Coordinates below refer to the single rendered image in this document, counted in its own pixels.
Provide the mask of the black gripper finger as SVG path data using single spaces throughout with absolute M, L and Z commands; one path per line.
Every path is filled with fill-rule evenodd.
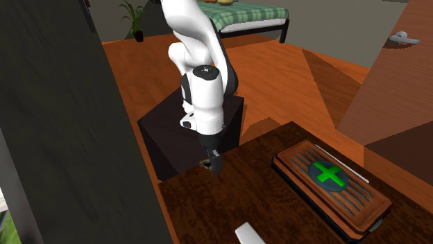
M 212 172 L 217 175 L 223 168 L 222 156 L 217 152 L 216 149 L 207 149 L 207 156 L 212 166 Z

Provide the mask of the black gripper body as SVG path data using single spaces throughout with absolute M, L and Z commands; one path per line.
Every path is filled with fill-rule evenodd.
M 219 153 L 219 144 L 221 143 L 221 138 L 221 132 L 211 135 L 198 134 L 199 143 L 206 153 L 213 153 L 214 151 Z

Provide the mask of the dark robot stand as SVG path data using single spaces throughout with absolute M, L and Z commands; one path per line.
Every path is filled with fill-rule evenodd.
M 222 154 L 239 145 L 244 98 L 224 99 L 224 124 L 217 152 Z M 165 181 L 195 167 L 207 158 L 198 133 L 180 125 L 185 111 L 182 92 L 178 88 L 138 122 L 157 178 Z

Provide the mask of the dark wooden table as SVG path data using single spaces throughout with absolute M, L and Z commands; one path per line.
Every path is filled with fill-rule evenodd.
M 160 183 L 180 244 L 239 244 L 236 229 L 250 223 L 266 244 L 343 244 L 271 168 L 274 154 L 320 139 L 294 122 L 226 152 L 214 175 L 202 166 Z M 362 244 L 433 244 L 433 213 L 331 146 L 326 150 L 392 201 L 390 213 Z

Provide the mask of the flat white object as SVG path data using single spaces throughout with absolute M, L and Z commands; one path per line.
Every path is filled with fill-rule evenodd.
M 235 230 L 240 244 L 266 244 L 249 222 L 245 222 Z

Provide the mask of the grey disc with green cross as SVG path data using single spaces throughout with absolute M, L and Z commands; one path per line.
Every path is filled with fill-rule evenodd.
M 340 166 L 332 162 L 312 162 L 308 166 L 308 175 L 325 191 L 341 192 L 348 186 L 348 176 Z

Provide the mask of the thin white stick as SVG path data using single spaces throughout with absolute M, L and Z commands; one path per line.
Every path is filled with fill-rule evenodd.
M 350 172 L 352 172 L 353 174 L 355 174 L 358 178 L 360 178 L 361 180 L 365 181 L 365 183 L 369 184 L 370 181 L 368 179 L 366 179 L 364 176 L 360 175 L 358 172 L 354 171 L 351 167 L 347 166 L 346 164 L 344 164 L 341 160 L 337 159 L 335 156 L 331 155 L 328 151 L 324 150 L 322 147 L 320 147 L 317 144 L 314 144 L 318 149 L 322 150 L 325 154 L 327 154 L 328 156 L 330 156 L 331 158 L 333 158 L 336 162 L 340 163 L 342 166 L 344 166 L 345 168 L 347 168 Z

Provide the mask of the bed with green plaid cover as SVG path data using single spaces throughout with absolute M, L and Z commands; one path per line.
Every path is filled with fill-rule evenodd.
M 279 42 L 286 41 L 289 26 L 287 8 L 239 1 L 230 5 L 203 1 L 198 5 L 212 20 L 221 38 L 281 30 Z

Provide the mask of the green plant in black pot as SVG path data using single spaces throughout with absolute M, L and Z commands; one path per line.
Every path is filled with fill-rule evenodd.
M 137 42 L 143 42 L 143 29 L 139 27 L 139 17 L 141 14 L 144 14 L 144 7 L 133 7 L 133 5 L 128 3 L 127 0 L 123 1 L 124 3 L 119 4 L 117 7 L 125 8 L 128 12 L 128 15 L 123 16 L 121 20 L 123 21 L 124 19 L 128 19 L 131 22 L 131 28 L 129 30 L 130 34 L 134 35 Z

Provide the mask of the dark wooden panel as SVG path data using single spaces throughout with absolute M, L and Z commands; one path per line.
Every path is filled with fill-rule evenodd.
M 21 244 L 173 244 L 84 0 L 0 0 L 0 131 Z

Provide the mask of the brown slatted wooden tray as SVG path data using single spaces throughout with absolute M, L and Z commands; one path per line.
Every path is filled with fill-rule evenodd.
M 340 166 L 348 176 L 348 186 L 341 192 L 325 191 L 308 175 L 315 161 L 328 161 Z M 360 244 L 375 230 L 391 210 L 392 203 L 370 184 L 303 140 L 276 153 L 271 167 L 328 224 L 344 243 Z

